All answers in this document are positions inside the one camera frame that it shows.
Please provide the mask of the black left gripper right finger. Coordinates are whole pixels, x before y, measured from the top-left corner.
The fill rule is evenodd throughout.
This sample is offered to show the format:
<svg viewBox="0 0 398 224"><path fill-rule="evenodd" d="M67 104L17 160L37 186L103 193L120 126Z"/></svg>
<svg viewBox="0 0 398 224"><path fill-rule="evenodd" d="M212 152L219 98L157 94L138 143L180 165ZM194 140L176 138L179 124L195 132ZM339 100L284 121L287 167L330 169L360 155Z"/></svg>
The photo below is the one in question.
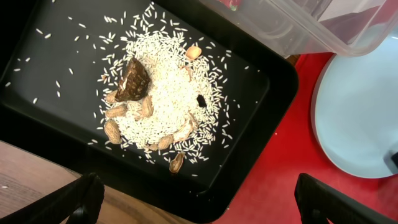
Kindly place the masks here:
<svg viewBox="0 0 398 224"><path fill-rule="evenodd" d="M294 197L303 224L397 224L306 173L299 174Z"/></svg>

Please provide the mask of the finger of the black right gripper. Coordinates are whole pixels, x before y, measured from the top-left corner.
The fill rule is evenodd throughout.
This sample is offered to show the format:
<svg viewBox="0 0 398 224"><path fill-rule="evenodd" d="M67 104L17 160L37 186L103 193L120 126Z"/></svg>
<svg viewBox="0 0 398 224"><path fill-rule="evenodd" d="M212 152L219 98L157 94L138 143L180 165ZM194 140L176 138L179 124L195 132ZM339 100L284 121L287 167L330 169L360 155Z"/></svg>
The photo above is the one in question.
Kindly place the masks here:
<svg viewBox="0 0 398 224"><path fill-rule="evenodd" d="M384 162L392 174L397 174L397 150L387 151Z"/></svg>

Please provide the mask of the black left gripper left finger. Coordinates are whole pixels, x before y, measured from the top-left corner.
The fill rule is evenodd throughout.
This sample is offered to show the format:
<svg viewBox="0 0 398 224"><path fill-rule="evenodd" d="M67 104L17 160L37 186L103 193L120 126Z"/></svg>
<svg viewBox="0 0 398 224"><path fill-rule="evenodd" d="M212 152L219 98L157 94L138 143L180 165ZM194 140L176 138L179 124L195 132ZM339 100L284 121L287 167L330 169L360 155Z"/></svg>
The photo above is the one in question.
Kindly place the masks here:
<svg viewBox="0 0 398 224"><path fill-rule="evenodd" d="M1 218L1 224L88 223L98 220L104 200L104 184L95 173L48 194Z"/></svg>

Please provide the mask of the light blue plate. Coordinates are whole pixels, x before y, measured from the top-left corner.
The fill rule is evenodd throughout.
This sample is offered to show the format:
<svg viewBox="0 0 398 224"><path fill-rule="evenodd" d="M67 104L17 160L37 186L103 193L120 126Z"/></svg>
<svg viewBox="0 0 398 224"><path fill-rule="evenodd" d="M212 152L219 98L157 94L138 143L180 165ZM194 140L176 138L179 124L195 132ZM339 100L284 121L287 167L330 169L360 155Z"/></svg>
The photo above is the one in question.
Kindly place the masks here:
<svg viewBox="0 0 398 224"><path fill-rule="evenodd" d="M365 179L395 175L384 156L397 150L397 29L366 55L329 59L313 91L311 122L340 170Z"/></svg>

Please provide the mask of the red wrapper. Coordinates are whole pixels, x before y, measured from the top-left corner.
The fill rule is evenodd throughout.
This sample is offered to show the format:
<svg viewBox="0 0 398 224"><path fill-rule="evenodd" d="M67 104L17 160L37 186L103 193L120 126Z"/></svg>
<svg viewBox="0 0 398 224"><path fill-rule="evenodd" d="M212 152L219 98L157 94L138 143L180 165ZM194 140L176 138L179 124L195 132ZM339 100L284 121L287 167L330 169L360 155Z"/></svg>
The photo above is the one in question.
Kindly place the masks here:
<svg viewBox="0 0 398 224"><path fill-rule="evenodd" d="M243 0L218 0L223 3L228 9L236 11Z"/></svg>

